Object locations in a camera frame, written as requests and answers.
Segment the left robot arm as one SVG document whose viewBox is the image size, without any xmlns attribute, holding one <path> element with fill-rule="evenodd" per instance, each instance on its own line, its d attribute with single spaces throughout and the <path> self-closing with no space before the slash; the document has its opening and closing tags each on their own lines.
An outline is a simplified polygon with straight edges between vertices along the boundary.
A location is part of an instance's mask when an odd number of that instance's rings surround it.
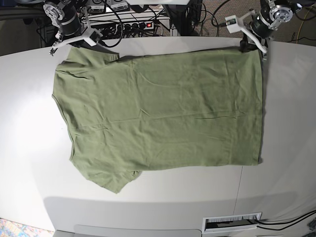
<svg viewBox="0 0 316 237">
<path fill-rule="evenodd" d="M 243 33 L 239 49 L 241 52 L 259 50 L 265 56 L 272 34 L 281 24 L 288 23 L 303 5 L 294 0 L 262 0 L 260 5 L 259 11 L 251 9 L 237 19 Z"/>
</svg>

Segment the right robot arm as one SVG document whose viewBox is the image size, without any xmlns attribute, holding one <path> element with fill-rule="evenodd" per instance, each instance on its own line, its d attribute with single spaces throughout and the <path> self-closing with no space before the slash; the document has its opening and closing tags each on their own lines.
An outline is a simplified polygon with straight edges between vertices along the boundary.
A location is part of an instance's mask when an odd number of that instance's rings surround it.
<svg viewBox="0 0 316 237">
<path fill-rule="evenodd" d="M 47 0 L 43 9 L 50 18 L 52 25 L 58 29 L 57 41 L 52 45 L 50 55 L 61 47 L 72 45 L 81 47 L 86 43 L 90 47 L 97 45 L 103 36 L 92 28 L 87 6 L 78 6 L 74 0 Z"/>
</svg>

